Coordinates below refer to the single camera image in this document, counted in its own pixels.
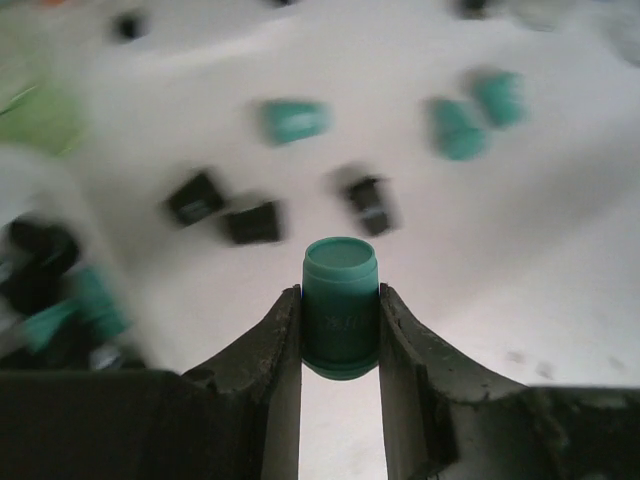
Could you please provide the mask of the white storage basket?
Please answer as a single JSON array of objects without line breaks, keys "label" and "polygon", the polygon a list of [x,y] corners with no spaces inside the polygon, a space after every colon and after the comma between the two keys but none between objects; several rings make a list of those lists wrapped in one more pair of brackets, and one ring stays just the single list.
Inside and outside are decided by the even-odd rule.
[{"label": "white storage basket", "polygon": [[69,175],[1,148],[1,366],[144,369],[128,303]]}]

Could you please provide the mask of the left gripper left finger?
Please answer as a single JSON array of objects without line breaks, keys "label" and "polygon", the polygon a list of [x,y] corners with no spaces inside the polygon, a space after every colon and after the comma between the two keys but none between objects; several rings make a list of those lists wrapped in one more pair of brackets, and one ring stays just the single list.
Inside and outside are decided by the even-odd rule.
[{"label": "left gripper left finger", "polygon": [[5,479],[294,479],[301,291],[191,370],[6,372]]}]

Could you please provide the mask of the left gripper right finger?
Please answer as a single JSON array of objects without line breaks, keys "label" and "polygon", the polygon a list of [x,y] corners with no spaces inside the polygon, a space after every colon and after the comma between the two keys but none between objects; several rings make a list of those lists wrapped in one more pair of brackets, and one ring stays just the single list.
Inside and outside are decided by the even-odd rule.
[{"label": "left gripper right finger", "polygon": [[636,479],[639,392],[527,387],[472,360],[380,288],[391,479]]}]

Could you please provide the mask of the black coffee capsule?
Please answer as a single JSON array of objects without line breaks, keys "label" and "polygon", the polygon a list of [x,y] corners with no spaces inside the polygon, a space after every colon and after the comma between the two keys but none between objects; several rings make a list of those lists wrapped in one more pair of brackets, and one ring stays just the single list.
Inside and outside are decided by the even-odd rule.
[{"label": "black coffee capsule", "polygon": [[369,237],[377,237],[394,229],[395,214],[383,178],[358,176],[341,188],[341,194],[355,220]]},{"label": "black coffee capsule", "polygon": [[257,203],[235,207],[223,215],[226,234],[234,245],[277,243],[284,238],[282,203],[278,200],[260,200]]},{"label": "black coffee capsule", "polygon": [[182,182],[163,201],[169,216],[181,226],[190,226],[224,210],[228,196],[216,175],[200,169]]}]

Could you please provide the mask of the teal coffee capsule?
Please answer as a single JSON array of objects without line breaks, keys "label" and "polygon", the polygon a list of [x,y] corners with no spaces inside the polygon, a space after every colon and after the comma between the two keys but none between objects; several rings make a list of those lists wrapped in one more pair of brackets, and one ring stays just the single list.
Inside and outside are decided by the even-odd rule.
[{"label": "teal coffee capsule", "polygon": [[331,126],[331,110],[320,101],[271,99],[258,107],[265,139],[280,146],[322,135]]},{"label": "teal coffee capsule", "polygon": [[451,161],[468,161],[481,155],[487,135],[466,103],[444,97],[427,103],[432,140],[437,151]]},{"label": "teal coffee capsule", "polygon": [[356,379],[379,358],[380,283],[374,248],[352,237],[311,244],[303,261],[302,358],[320,376]]},{"label": "teal coffee capsule", "polygon": [[526,117],[522,77],[511,71],[486,71],[472,82],[473,98],[488,121],[497,128],[507,128]]}]

